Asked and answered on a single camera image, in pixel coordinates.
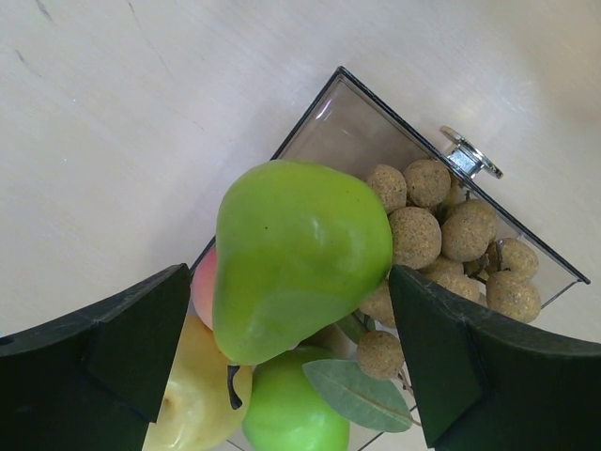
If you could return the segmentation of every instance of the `transparent box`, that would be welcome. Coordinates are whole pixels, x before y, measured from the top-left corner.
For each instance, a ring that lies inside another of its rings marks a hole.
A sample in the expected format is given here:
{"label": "transparent box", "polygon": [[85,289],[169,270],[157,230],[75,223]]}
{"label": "transparent box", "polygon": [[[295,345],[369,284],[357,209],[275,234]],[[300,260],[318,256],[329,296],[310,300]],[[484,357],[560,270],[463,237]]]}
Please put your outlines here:
{"label": "transparent box", "polygon": [[[539,239],[509,211],[482,190],[473,180],[480,169],[502,177],[502,172],[464,138],[442,128],[455,142],[451,150],[442,152],[415,131],[402,117],[379,99],[345,68],[338,68],[315,100],[292,129],[272,159],[304,160],[325,164],[359,179],[366,177],[377,164],[385,163],[402,170],[416,160],[434,158],[443,162],[456,177],[463,192],[492,205],[500,219],[497,238],[516,238],[526,242],[540,263],[533,278],[543,307],[548,306],[576,283],[590,281],[574,266]],[[214,246],[211,240],[193,269]],[[414,400],[402,390],[414,407]],[[359,451],[380,432],[353,426],[349,451]],[[230,443],[244,451],[252,451],[241,432]]]}

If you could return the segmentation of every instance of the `green leaf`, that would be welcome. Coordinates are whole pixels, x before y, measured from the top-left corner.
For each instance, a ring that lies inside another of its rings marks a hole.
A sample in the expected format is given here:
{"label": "green leaf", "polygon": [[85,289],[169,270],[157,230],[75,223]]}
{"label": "green leaf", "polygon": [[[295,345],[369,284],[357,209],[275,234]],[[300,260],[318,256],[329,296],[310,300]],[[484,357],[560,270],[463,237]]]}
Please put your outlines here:
{"label": "green leaf", "polygon": [[353,423],[383,432],[411,427],[411,413],[394,384],[370,378],[357,362],[316,360],[302,370],[319,395]]}
{"label": "green leaf", "polygon": [[376,329],[374,321],[359,310],[338,320],[336,325],[356,345],[362,336]]}

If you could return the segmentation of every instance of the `white surface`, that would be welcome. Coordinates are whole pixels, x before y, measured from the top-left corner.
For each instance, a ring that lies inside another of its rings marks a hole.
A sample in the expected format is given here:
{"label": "white surface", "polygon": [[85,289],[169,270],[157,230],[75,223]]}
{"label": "white surface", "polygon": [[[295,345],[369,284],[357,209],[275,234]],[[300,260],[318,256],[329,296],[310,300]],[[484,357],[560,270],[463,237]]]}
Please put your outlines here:
{"label": "white surface", "polygon": [[[598,283],[594,0],[5,0],[0,332],[192,263],[340,64],[435,144],[464,133],[506,173],[485,188]],[[581,286],[537,325],[601,341],[600,319]]]}

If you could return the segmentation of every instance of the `scratch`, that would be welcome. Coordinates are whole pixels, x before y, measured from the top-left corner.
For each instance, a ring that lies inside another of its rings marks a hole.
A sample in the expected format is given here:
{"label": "scratch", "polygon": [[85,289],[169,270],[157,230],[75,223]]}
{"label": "scratch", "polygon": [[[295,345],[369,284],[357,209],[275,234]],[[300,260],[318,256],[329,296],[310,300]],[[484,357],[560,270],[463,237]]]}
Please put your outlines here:
{"label": "scratch", "polygon": [[21,54],[21,52],[19,52],[17,49],[15,49],[15,54],[17,54],[17,56],[19,57],[19,61],[21,61],[23,63],[23,65],[27,68],[27,70],[29,70],[31,73],[33,73],[34,75],[36,75],[39,78],[42,78],[41,73],[39,73],[37,70],[32,69],[31,66],[29,66],[29,63],[27,62],[27,60],[23,57],[23,55]]}
{"label": "scratch", "polygon": [[171,78],[175,79],[175,77],[173,76],[173,73],[169,69],[169,66],[167,66],[167,63],[165,63],[165,60],[162,59],[162,56],[159,53],[159,51],[157,50],[157,48],[152,44],[152,42],[150,42],[150,39],[144,32],[144,29],[142,28],[142,25],[140,24],[140,20],[138,19],[138,15],[135,13],[135,9],[133,8],[133,5],[131,4],[131,2],[128,2],[128,5],[130,6],[131,15],[133,16],[133,19],[135,20],[136,25],[138,25],[138,29],[140,30],[140,33],[142,33],[142,36],[144,37],[144,40],[148,44],[148,47],[150,47],[150,49],[154,52],[154,54],[159,58],[159,60],[161,61],[161,64],[163,65],[165,70],[167,70],[167,73],[171,76]]}
{"label": "scratch", "polygon": [[50,15],[50,12],[48,12],[48,9],[46,8],[46,5],[44,5],[43,3],[41,3],[41,0],[36,0],[36,5],[38,5],[38,9],[46,17],[46,19],[48,19],[50,22],[54,22],[53,21],[53,16]]}

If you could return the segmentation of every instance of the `yellow apple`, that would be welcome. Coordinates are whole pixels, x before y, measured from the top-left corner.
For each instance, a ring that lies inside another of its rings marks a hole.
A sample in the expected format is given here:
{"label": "yellow apple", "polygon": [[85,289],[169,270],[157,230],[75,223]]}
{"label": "yellow apple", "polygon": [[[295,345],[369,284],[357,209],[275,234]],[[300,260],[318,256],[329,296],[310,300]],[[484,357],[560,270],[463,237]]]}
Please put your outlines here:
{"label": "yellow apple", "polygon": [[187,316],[159,419],[149,425],[143,451],[208,450],[240,426],[251,398],[253,373],[242,366],[234,378],[243,403],[234,411],[227,392],[227,363],[213,332],[199,317]]}

